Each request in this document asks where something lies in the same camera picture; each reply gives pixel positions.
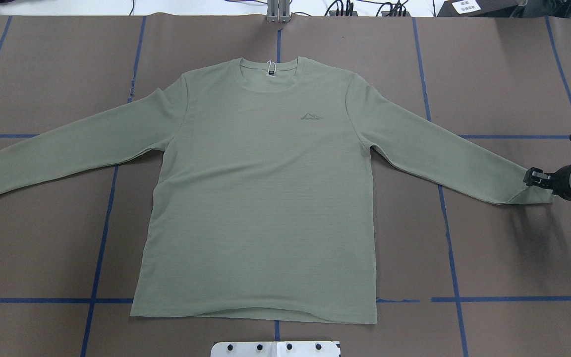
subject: olive green shirt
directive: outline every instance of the olive green shirt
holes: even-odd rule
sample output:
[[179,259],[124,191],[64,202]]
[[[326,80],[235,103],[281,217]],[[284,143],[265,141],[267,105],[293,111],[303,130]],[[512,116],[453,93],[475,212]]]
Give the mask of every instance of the olive green shirt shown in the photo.
[[370,148],[482,201],[553,201],[354,72],[304,57],[276,70],[191,70],[2,149],[0,194],[164,151],[131,315],[334,323],[377,321]]

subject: white label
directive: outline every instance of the white label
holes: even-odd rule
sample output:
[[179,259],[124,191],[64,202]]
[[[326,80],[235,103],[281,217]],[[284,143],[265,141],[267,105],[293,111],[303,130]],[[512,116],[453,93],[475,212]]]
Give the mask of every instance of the white label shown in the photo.
[[457,13],[471,13],[482,9],[475,0],[453,2],[453,7],[455,7],[455,11],[457,11]]

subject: shirt sleeve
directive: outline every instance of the shirt sleeve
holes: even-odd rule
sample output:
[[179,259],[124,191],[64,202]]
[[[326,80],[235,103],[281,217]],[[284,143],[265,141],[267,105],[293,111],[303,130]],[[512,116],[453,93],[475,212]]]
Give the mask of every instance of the shirt sleeve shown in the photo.
[[553,202],[550,190],[525,185],[523,167],[397,106],[358,74],[345,102],[362,144],[404,172],[497,205]]
[[179,130],[188,90],[182,75],[165,90],[0,150],[0,194],[164,151]]

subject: mountain logo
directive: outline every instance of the mountain logo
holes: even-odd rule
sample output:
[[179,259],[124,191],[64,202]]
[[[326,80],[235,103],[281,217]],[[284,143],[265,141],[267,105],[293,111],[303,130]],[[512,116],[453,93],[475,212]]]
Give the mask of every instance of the mountain logo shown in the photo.
[[301,118],[301,120],[319,120],[319,119],[323,118],[317,115],[311,115],[310,113],[307,113],[306,115],[303,116],[303,118]]

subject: clothing tag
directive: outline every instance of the clothing tag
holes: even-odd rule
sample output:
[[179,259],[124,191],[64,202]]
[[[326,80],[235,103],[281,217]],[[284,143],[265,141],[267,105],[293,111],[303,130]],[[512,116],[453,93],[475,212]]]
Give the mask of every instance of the clothing tag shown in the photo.
[[479,11],[482,8],[477,4],[475,0],[463,0],[458,2],[453,2],[453,7],[457,13],[471,13],[473,11]]
[[273,61],[268,61],[268,74],[270,77],[274,77],[275,76],[275,72],[277,70],[277,64]]

